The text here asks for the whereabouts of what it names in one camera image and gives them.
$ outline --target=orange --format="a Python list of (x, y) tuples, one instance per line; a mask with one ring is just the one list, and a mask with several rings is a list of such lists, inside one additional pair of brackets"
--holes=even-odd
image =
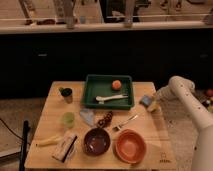
[(120, 90), (121, 89), (121, 82), (119, 80), (115, 80), (112, 82), (112, 89), (113, 90)]

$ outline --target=cable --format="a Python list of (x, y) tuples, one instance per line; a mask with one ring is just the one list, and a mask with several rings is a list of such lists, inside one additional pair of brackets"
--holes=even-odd
[(16, 134), (12, 129), (10, 129), (10, 127), (4, 122), (4, 120), (2, 118), (0, 118), (1, 122), (4, 124), (4, 126), (13, 134), (15, 135), (17, 138), (19, 138), (20, 140), (23, 141), (23, 138), (20, 137), (18, 134)]

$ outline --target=blue object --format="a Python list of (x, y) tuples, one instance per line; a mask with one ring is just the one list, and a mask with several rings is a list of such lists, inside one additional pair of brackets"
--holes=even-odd
[(148, 107), (152, 103), (153, 99), (147, 95), (144, 95), (141, 100), (140, 104), (143, 104), (145, 107)]

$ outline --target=wooden table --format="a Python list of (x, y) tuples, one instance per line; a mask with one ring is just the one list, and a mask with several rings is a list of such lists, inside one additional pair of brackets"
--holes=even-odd
[[(73, 89), (73, 103), (67, 104), (60, 95), (59, 87)], [(84, 82), (53, 82), (46, 99), (37, 130), (35, 132), (29, 153), (25, 162), (26, 168), (33, 169), (176, 169), (176, 160), (171, 148), (170, 139), (161, 109), (148, 113), (139, 104), (143, 95), (153, 95), (155, 87), (152, 82), (134, 82), (133, 91), (135, 106), (131, 110), (113, 110), (111, 125), (106, 128), (111, 138), (111, 145), (106, 153), (98, 157), (86, 155), (82, 150), (85, 134), (91, 129), (79, 115)], [(94, 110), (95, 120), (102, 118), (109, 110)], [(65, 112), (75, 114), (75, 124), (71, 128), (78, 135), (75, 142), (75, 153), (70, 160), (61, 163), (51, 157), (55, 145), (36, 147), (36, 142), (58, 133), (64, 134), (65, 128), (60, 119)], [(130, 165), (119, 160), (113, 153), (113, 143), (119, 132), (113, 132), (112, 127), (134, 114), (139, 117), (125, 126), (137, 131), (145, 139), (147, 153), (144, 160), (137, 165)]]

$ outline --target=dark cabinet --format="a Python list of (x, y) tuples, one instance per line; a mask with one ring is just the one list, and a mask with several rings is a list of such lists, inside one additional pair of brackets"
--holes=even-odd
[(52, 81), (130, 75), (156, 88), (173, 75), (213, 85), (211, 29), (0, 35), (0, 96), (46, 96)]

